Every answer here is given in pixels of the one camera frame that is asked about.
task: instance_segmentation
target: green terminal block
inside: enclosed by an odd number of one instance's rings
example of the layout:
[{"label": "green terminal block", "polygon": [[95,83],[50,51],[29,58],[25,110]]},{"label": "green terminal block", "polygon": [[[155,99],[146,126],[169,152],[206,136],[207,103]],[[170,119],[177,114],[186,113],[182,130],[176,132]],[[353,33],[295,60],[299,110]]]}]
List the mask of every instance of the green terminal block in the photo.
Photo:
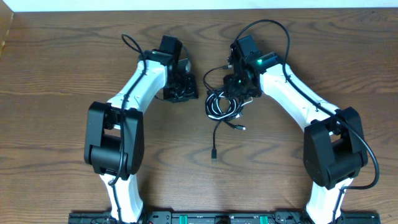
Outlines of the green terminal block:
[{"label": "green terminal block", "polygon": [[260,216],[260,224],[268,224],[268,217]]},{"label": "green terminal block", "polygon": [[188,224],[188,215],[180,215],[180,224]]}]

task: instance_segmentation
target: cable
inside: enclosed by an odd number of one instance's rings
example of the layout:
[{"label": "cable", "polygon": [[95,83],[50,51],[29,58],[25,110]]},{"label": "cable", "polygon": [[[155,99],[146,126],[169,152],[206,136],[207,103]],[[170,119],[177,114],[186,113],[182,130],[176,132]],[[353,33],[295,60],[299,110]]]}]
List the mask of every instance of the cable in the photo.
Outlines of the cable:
[{"label": "cable", "polygon": [[160,99],[160,98],[157,97],[156,95],[155,95],[155,99],[158,99],[158,100],[160,100],[160,101],[166,101],[166,100]]},{"label": "cable", "polygon": [[120,204],[119,204],[118,194],[116,193],[116,186],[115,185],[112,186],[112,192],[113,192],[113,195],[114,195],[114,202],[116,204],[116,208],[118,209],[119,222],[123,223],[123,221],[122,221],[122,213],[121,213],[122,208],[120,207]]},{"label": "cable", "polygon": [[[213,88],[211,87],[207,82],[206,82],[206,76],[217,69],[228,69],[228,65],[223,65],[220,67],[213,68],[209,70],[208,72],[205,73],[203,76],[203,84],[204,86],[208,89],[208,96],[205,101],[205,111],[207,114],[207,117],[212,119],[213,121],[217,121],[217,124],[214,128],[213,131],[213,149],[211,150],[211,158],[212,159],[217,159],[217,149],[216,149],[216,131],[218,126],[221,124],[221,122],[226,123],[229,127],[237,130],[246,130],[246,128],[242,125],[238,124],[231,124],[230,121],[233,119],[236,119],[240,116],[242,116],[242,110],[243,106],[253,102],[253,98],[251,98],[251,101],[244,102],[244,100],[241,99],[235,99],[235,98],[228,98],[223,96],[224,94],[224,87],[218,87],[218,88]],[[223,111],[220,108],[220,99],[225,98],[229,101],[229,106],[226,111]]]},{"label": "cable", "polygon": [[335,209],[333,210],[333,219],[332,219],[332,223],[335,224],[336,223],[336,211],[338,208],[338,205],[340,204],[340,200],[341,200],[341,196],[343,195],[343,193],[345,192],[345,190],[366,190],[366,189],[370,189],[372,187],[374,187],[377,182],[379,181],[379,176],[380,176],[380,170],[379,170],[379,163],[377,162],[376,156],[374,155],[372,149],[370,148],[370,146],[367,144],[367,142],[364,140],[363,137],[361,137],[358,132],[356,132],[354,130],[353,127],[351,127],[348,123],[346,123],[345,121],[343,121],[342,119],[340,119],[339,117],[337,117],[334,113],[332,113],[331,111],[328,111],[326,108],[324,108],[319,102],[316,102],[315,100],[313,100],[312,98],[310,98],[307,94],[305,94],[291,79],[290,76],[287,74],[286,72],[286,60],[287,60],[287,56],[289,54],[289,48],[290,48],[290,35],[288,30],[286,29],[286,27],[284,27],[281,23],[274,21],[272,19],[261,19],[258,20],[256,22],[253,22],[251,24],[249,24],[248,26],[246,26],[239,34],[238,36],[235,38],[235,40],[237,40],[240,35],[242,35],[242,33],[244,31],[246,31],[248,28],[250,28],[251,26],[258,24],[260,22],[271,22],[273,24],[278,25],[280,28],[282,28],[282,30],[285,32],[286,34],[286,38],[287,38],[287,46],[286,46],[286,53],[285,53],[285,57],[282,63],[282,71],[283,74],[286,78],[286,81],[289,82],[292,87],[298,92],[300,93],[305,99],[307,99],[309,102],[311,102],[317,109],[321,110],[322,112],[326,113],[327,115],[329,115],[330,117],[336,119],[337,122],[339,122],[343,127],[345,127],[349,132],[353,133],[365,146],[367,152],[369,153],[373,164],[374,164],[374,179],[373,181],[365,186],[344,186],[342,188],[340,188],[340,192],[339,192],[339,196],[338,196],[338,200],[336,202],[335,205]]},{"label": "cable", "polygon": [[191,63],[191,56],[190,56],[190,54],[189,54],[188,49],[187,49],[184,45],[182,45],[182,48],[183,48],[184,51],[185,51],[185,56],[187,56],[188,61]]},{"label": "cable", "polygon": [[[127,42],[125,40],[125,37],[127,37],[129,40],[131,40],[134,45],[137,48],[134,48],[129,42]],[[142,73],[140,74],[140,76],[138,77],[138,79],[132,84],[132,86],[130,87],[130,89],[128,89],[128,91],[126,92],[126,94],[124,94],[123,96],[123,101],[122,101],[122,105],[121,105],[121,109],[120,109],[120,160],[119,160],[119,168],[118,168],[118,172],[116,173],[116,176],[113,180],[108,182],[108,185],[112,187],[113,190],[113,197],[114,200],[116,202],[116,206],[118,208],[118,217],[119,217],[119,223],[122,223],[122,217],[121,217],[121,208],[120,208],[120,204],[119,204],[119,200],[118,200],[118,196],[116,194],[116,182],[119,180],[122,169],[123,169],[123,158],[124,158],[124,109],[126,108],[126,102],[129,98],[130,93],[132,92],[132,90],[134,89],[134,87],[136,87],[136,85],[139,83],[139,81],[143,78],[143,76],[146,74],[146,70],[147,70],[147,63],[144,57],[144,53],[141,50],[140,46],[138,45],[138,43],[129,35],[127,34],[122,34],[121,36],[123,42],[130,47],[131,49],[133,49],[134,51],[140,53],[141,55],[141,60],[144,64],[144,69],[142,70]]]}]

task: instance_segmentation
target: wood grain surface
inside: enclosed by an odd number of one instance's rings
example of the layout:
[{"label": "wood grain surface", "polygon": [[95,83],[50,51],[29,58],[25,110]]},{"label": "wood grain surface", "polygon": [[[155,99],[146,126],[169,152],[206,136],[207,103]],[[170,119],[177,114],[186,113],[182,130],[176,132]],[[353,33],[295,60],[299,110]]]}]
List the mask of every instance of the wood grain surface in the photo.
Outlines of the wood grain surface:
[{"label": "wood grain surface", "polygon": [[[205,115],[203,74],[222,65],[236,34],[252,21],[287,26],[295,74],[324,99],[361,115],[381,178],[367,191],[348,191],[343,210],[376,211],[398,223],[398,10],[284,9],[17,13],[0,58],[1,223],[66,223],[68,213],[106,210],[105,187],[84,163],[86,114],[93,101],[116,94],[136,69],[137,54],[174,35],[187,46],[199,100],[154,100],[144,118],[145,156],[138,173],[147,205],[174,210],[301,209],[312,181],[303,166],[303,132],[272,98],[247,105],[217,132]],[[264,52],[283,54],[286,38],[270,24],[248,31]],[[212,86],[226,71],[211,74]],[[369,183],[369,164],[354,185]]]}]

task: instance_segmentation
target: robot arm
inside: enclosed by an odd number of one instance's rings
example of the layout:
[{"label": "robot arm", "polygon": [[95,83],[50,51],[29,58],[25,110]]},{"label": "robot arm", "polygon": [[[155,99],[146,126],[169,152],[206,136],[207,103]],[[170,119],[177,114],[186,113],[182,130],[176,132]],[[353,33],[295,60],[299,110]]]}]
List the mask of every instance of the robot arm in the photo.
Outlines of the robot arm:
[{"label": "robot arm", "polygon": [[[142,113],[145,113],[150,102],[155,97],[155,94],[166,85],[167,81],[167,66],[153,60],[146,60],[146,64],[146,74],[130,93],[129,99],[126,103],[127,109],[134,108]],[[133,83],[136,82],[143,69],[144,63],[143,61],[140,61],[137,65],[137,70],[131,79],[123,89],[116,96],[109,99],[107,103],[114,108],[121,108],[125,92],[127,92]],[[114,175],[105,173],[100,175],[100,177],[106,186],[106,190],[108,191],[111,200],[111,216],[118,220],[118,211],[113,190],[112,187],[108,185],[108,182],[114,179]],[[127,223],[136,223],[144,206],[144,203],[139,196],[136,175],[129,175],[127,180],[119,180],[116,183],[115,188],[120,207],[123,208],[123,212],[121,212],[122,220]]]},{"label": "robot arm", "polygon": [[[309,97],[322,104],[329,111],[336,111],[337,106],[328,103],[314,93],[308,86],[301,82],[286,65],[286,72],[290,79]],[[312,121],[323,121],[330,116],[319,111],[312,103],[305,99],[290,83],[285,79],[282,72],[282,65],[277,64],[267,69],[267,72],[260,75],[261,90],[278,102],[297,122],[300,128],[311,124]]]},{"label": "robot arm", "polygon": [[[307,87],[303,82],[301,82],[293,74],[288,65],[286,65],[286,71],[287,74],[290,75],[290,79],[302,91],[304,91],[315,101],[320,102],[327,110],[336,111],[338,109],[337,106],[326,102],[311,89],[309,89],[309,87]],[[285,80],[285,76],[282,73],[281,64],[278,63],[277,65],[268,68],[266,73],[260,75],[260,79],[261,90],[265,94],[275,99],[276,102],[278,102],[289,113],[289,115],[293,117],[303,131],[305,127],[311,125],[312,121],[323,121],[329,118],[327,114],[319,111]],[[335,208],[339,189],[342,186],[349,185],[352,183],[352,181],[352,178],[347,178],[336,184],[336,186],[330,190],[328,190],[326,187],[319,186],[316,182],[313,182],[311,198],[306,206],[306,211],[311,217],[312,221],[314,221],[316,224],[330,223],[332,221],[333,209]],[[340,200],[340,204],[338,205],[336,217],[341,215],[340,207],[342,201],[343,198]]]},{"label": "robot arm", "polygon": [[[190,62],[178,61],[182,44],[175,37],[163,36],[159,50],[146,50],[140,58],[137,70],[123,89],[107,103],[94,102],[88,111],[86,129],[85,162],[103,180],[112,204],[111,216],[119,220],[115,195],[121,208],[121,219],[126,223],[138,223],[143,209],[139,196],[136,173],[144,156],[143,115],[155,94],[164,89],[164,100],[171,102],[198,98],[195,77],[190,74]],[[126,92],[137,82],[129,94],[124,112],[124,160],[123,169],[113,188],[108,182],[115,178],[120,161],[120,137],[105,134],[104,129],[119,129],[121,105]]]},{"label": "robot arm", "polygon": [[[282,61],[275,53],[264,55],[251,35],[237,39],[231,44],[229,57],[234,74],[224,77],[224,89],[228,97],[240,99],[260,97],[264,92],[298,123],[304,131],[304,166],[313,180],[306,211],[315,224],[327,224],[332,222],[340,188],[352,183],[360,168],[367,164],[366,148],[335,118],[318,110],[286,80]],[[350,124],[363,137],[361,119],[354,109],[340,110],[309,89],[288,65],[285,68],[299,90]],[[330,135],[333,134],[340,135],[340,139],[331,142]],[[341,202],[336,209],[336,218],[341,213]]]}]

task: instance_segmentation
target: black connector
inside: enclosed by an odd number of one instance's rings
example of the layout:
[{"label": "black connector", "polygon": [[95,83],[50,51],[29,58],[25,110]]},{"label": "black connector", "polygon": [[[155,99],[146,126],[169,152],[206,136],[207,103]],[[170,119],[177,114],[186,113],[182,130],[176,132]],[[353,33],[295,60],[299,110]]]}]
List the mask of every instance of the black connector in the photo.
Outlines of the black connector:
[{"label": "black connector", "polygon": [[244,131],[244,130],[246,130],[246,127],[243,125],[235,125],[235,129]]},{"label": "black connector", "polygon": [[216,148],[213,148],[211,150],[211,159],[213,160],[213,162],[217,161],[217,149]]}]

